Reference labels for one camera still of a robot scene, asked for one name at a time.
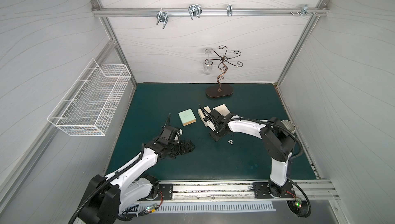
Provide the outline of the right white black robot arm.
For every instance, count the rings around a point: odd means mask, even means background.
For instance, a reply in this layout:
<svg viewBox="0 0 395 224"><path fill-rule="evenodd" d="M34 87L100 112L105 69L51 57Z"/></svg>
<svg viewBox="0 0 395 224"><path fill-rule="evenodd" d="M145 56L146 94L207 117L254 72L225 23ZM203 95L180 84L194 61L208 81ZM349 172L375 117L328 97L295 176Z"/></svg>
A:
<svg viewBox="0 0 395 224"><path fill-rule="evenodd" d="M273 117L269 120L256 120L231 113L224 116L216 110L210 113L204 111L203 116L215 141L230 132L261 139L268 155L272 158L267 189L274 198L280 198L286 193L291 186L289 163L303 154L303 147L296 135L287 129L280 119Z"/></svg>

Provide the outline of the mint green jewelry box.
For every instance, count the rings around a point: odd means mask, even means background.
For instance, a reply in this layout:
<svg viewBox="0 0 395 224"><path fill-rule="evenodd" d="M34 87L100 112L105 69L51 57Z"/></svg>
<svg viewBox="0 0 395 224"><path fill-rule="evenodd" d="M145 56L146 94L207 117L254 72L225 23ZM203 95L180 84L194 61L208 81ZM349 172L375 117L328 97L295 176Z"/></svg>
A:
<svg viewBox="0 0 395 224"><path fill-rule="evenodd" d="M179 118L183 126L187 126L196 122L196 117L192 109L187 109L185 111L179 112Z"/></svg>

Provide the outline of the large cream drawer jewelry box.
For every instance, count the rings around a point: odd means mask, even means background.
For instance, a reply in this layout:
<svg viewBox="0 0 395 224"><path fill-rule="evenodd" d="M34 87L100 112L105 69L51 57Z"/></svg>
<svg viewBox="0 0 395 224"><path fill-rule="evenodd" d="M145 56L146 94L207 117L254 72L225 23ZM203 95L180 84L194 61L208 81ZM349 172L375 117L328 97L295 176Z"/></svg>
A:
<svg viewBox="0 0 395 224"><path fill-rule="evenodd" d="M217 106L217 107L213 108L213 110L216 110L219 114L221 114L223 116L227 116L228 114L230 114L230 111L225 104Z"/></svg>

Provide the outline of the small cream jewelry box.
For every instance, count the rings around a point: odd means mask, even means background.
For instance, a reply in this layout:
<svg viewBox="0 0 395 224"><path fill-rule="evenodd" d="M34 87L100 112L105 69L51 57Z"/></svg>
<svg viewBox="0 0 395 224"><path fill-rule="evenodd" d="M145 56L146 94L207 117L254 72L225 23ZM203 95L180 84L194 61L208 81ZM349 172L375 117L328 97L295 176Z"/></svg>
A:
<svg viewBox="0 0 395 224"><path fill-rule="evenodd" d="M208 113L211 113L211 109L210 109L209 106L204 107L204 110L207 111ZM199 117L200 117L201 121L203 122L204 126L205 126L205 127L208 127L208 123L204 120L205 114L206 114L206 113L204 113L204 112L201 110L201 108L199 108L199 109L198 109L198 114L199 114Z"/></svg>

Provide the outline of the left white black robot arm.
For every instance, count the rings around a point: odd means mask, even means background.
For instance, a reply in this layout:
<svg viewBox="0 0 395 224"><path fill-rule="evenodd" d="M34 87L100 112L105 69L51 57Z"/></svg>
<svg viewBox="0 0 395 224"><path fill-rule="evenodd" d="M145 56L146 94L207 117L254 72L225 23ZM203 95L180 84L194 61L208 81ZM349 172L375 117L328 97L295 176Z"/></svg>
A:
<svg viewBox="0 0 395 224"><path fill-rule="evenodd" d="M141 151L118 170L106 175L96 175L86 190L69 223L77 219L86 224L113 224L116 220L129 222L140 213L134 213L135 202L142 198L164 199L158 189L159 181L145 175L145 171L160 160L193 152L195 145L190 140L165 139L160 136L142 144Z"/></svg>

